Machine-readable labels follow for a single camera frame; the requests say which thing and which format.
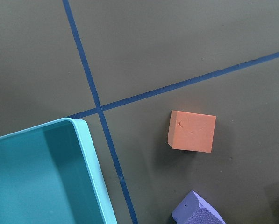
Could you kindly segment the orange foam block left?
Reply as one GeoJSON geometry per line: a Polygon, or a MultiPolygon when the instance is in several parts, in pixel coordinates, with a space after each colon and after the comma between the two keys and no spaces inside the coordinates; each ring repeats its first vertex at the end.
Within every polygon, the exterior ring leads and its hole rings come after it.
{"type": "Polygon", "coordinates": [[[171,111],[168,144],[177,150],[211,153],[216,116],[171,111]]]}

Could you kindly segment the teal plastic bin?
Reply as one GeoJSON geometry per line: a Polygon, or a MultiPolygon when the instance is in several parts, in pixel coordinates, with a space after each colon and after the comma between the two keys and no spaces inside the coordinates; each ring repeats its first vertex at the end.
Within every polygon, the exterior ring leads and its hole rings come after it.
{"type": "Polygon", "coordinates": [[[61,118],[0,137],[0,224],[116,222],[84,120],[61,118]]]}

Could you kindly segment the purple foam block left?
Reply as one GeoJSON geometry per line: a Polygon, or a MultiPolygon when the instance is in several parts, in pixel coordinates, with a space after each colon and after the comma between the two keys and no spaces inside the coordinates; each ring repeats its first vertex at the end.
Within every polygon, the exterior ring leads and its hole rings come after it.
{"type": "Polygon", "coordinates": [[[172,212],[177,224],[225,224],[218,211],[191,190],[172,212]]]}

